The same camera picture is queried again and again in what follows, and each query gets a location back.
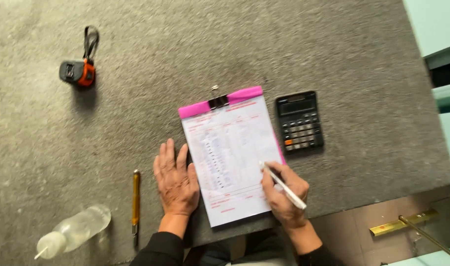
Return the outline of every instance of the pen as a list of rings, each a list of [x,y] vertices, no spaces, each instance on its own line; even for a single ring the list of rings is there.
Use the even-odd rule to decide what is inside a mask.
[[[138,223],[139,223],[139,181],[141,174],[138,170],[133,173],[133,215],[131,223],[133,225],[133,246],[138,247]]]
[[[261,168],[263,170],[266,170],[269,172],[269,174],[271,175],[271,177],[274,179],[274,181],[281,185],[282,188],[284,189],[284,191],[287,194],[287,197],[289,198],[289,200],[299,209],[304,210],[305,208],[307,208],[307,205],[305,204],[305,202],[303,202],[299,197],[297,197],[297,195],[295,195],[292,190],[286,186],[286,184],[284,184],[284,182],[278,178],[275,173],[273,173],[271,171],[271,169],[269,169],[269,167],[267,165],[265,165],[262,161],[259,161],[259,165],[261,166]]]

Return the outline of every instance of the black sleeve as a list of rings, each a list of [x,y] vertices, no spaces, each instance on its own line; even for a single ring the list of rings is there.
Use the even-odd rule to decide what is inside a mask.
[[[321,246],[316,250],[299,256],[299,266],[340,266],[344,265],[339,259],[325,247]]]
[[[184,242],[169,232],[154,233],[130,266],[179,266],[184,259]]]

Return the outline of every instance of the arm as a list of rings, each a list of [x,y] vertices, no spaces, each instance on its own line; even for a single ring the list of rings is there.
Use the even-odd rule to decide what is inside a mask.
[[[286,185],[301,199],[306,201],[309,184],[294,173],[288,166],[277,162],[267,162],[267,166],[280,174]],[[275,217],[289,235],[297,255],[299,266],[304,265],[342,265],[326,247],[316,234],[311,222],[305,218],[304,210],[300,210],[287,198],[284,191],[274,188],[274,181],[267,172],[263,173],[261,180],[266,201]]]
[[[193,164],[186,167],[187,144],[174,160],[174,141],[161,144],[153,168],[164,216],[158,232],[131,262],[131,266],[179,266],[184,258],[184,233],[197,208],[199,186]]]

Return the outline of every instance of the table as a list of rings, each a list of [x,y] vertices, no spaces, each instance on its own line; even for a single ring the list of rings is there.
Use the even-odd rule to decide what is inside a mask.
[[[96,25],[96,88],[58,78]],[[261,85],[273,100],[317,91],[326,148],[287,158],[311,185],[316,217],[450,184],[450,159],[423,62],[399,0],[0,1],[0,264],[105,265],[133,258],[131,175],[139,168],[140,245],[159,225],[152,163],[185,142],[177,108]],[[108,230],[34,261],[38,239],[93,203]],[[219,229],[201,204],[196,246],[262,230],[269,214]]]

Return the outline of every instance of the black lanyard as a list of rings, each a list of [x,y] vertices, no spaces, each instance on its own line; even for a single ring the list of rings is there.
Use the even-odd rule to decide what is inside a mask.
[[[94,26],[87,26],[84,30],[84,56],[82,58],[87,58],[88,61],[93,61],[92,58],[90,58],[90,55],[93,51],[93,49],[97,48],[97,44],[99,41],[99,31]]]

